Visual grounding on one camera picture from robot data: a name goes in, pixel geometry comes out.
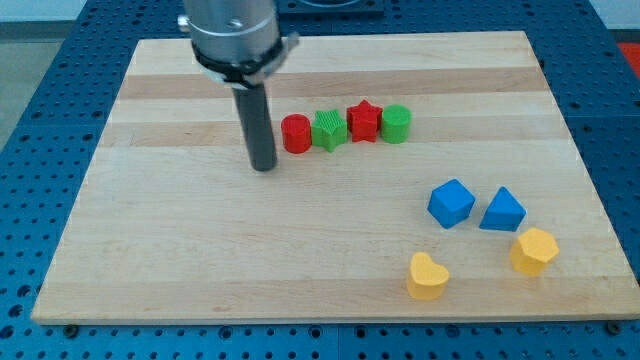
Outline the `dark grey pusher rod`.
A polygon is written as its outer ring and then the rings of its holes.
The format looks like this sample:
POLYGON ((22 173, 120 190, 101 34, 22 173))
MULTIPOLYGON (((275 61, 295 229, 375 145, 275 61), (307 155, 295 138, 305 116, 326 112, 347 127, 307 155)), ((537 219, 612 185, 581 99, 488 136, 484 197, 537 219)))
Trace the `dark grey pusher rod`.
POLYGON ((264 85, 232 92, 251 167, 260 172, 274 169, 277 153, 264 85))

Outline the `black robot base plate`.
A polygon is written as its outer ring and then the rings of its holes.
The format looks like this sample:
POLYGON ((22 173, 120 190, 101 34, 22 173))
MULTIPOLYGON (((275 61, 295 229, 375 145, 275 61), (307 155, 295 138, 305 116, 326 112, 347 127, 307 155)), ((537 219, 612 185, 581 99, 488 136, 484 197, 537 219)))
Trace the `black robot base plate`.
POLYGON ((385 0, 276 0, 281 15, 380 15, 385 0))

